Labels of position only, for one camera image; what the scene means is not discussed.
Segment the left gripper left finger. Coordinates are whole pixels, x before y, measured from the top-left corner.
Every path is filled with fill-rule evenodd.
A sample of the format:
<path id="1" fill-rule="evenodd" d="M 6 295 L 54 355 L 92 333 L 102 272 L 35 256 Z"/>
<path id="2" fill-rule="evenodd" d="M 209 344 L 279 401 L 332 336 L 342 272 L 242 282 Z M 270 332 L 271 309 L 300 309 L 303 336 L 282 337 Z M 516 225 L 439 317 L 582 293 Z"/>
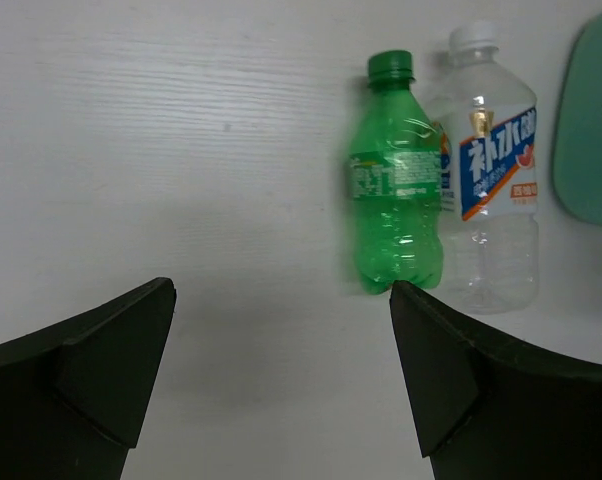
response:
<path id="1" fill-rule="evenodd" d="M 139 441 L 176 289 L 153 279 L 0 344 L 0 479 L 118 479 Z"/>

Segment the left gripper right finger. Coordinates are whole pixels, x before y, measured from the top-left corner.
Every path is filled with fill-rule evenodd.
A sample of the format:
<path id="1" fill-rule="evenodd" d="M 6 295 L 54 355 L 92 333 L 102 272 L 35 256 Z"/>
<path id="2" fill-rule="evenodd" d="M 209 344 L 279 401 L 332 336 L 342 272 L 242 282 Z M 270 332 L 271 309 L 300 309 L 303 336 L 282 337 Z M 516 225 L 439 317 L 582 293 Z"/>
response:
<path id="1" fill-rule="evenodd" d="M 408 282 L 394 336 L 438 479 L 602 479 L 602 365 L 520 340 Z"/>

